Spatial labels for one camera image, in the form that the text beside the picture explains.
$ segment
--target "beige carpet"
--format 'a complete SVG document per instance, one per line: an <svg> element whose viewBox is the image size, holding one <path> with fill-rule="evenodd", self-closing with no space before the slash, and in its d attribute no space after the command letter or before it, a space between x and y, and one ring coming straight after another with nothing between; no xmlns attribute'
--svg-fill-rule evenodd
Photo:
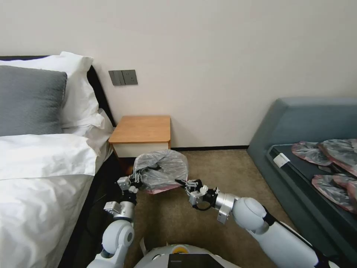
<svg viewBox="0 0 357 268"><path fill-rule="evenodd" d="M277 219L292 226L288 216L260 175L245 150L183 152L189 161L189 179L201 179L210 188L260 201ZM258 243L233 218L218 222L214 209L197 211L183 189L157 195L140 192L135 208L135 239L127 254L125 268L142 258L139 241L148 249L166 243L184 243L206 248L242 268L275 267Z"/></svg>

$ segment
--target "gray pillow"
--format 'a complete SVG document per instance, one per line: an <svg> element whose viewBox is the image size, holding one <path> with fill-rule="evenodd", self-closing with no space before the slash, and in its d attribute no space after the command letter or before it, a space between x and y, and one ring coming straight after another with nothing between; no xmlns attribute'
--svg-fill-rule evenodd
<svg viewBox="0 0 357 268"><path fill-rule="evenodd" d="M0 66L0 136L62 133L67 74Z"/></svg>

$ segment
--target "wall outlet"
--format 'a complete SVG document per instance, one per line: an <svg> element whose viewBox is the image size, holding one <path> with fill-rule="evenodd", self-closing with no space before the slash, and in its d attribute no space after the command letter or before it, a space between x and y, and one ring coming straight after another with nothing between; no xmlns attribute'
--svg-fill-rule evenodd
<svg viewBox="0 0 357 268"><path fill-rule="evenodd" d="M135 70L122 70L125 84L138 84Z"/></svg>
<svg viewBox="0 0 357 268"><path fill-rule="evenodd" d="M135 70L113 70L109 71L109 75L114 86L138 84Z"/></svg>

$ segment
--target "baseboard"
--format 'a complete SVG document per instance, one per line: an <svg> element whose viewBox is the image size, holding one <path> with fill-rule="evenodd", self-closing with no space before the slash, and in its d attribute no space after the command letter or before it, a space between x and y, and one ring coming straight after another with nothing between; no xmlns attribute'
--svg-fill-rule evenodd
<svg viewBox="0 0 357 268"><path fill-rule="evenodd" d="M211 151L211 150L246 150L248 145L234 146L209 146L209 147L175 147L171 148L175 151Z"/></svg>

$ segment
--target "transparent plastic bag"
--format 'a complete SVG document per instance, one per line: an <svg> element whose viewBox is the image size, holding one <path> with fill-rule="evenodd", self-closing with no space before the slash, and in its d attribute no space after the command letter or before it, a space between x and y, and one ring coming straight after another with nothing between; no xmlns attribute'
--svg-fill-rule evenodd
<svg viewBox="0 0 357 268"><path fill-rule="evenodd" d="M319 149L318 143L301 141L293 144L291 151L297 157L319 166L329 166L332 164L332 161Z"/></svg>
<svg viewBox="0 0 357 268"><path fill-rule="evenodd" d="M187 180L187 158L173 150L153 151L139 155L134 162L133 173L140 172L143 189L150 194L167 191L181 185L175 181Z"/></svg>
<svg viewBox="0 0 357 268"><path fill-rule="evenodd" d="M315 175L312 185L327 199L339 205L343 209L357 214L356 206L356 181L341 175Z"/></svg>
<svg viewBox="0 0 357 268"><path fill-rule="evenodd" d="M325 140L318 147L329 160L357 176L357 139Z"/></svg>

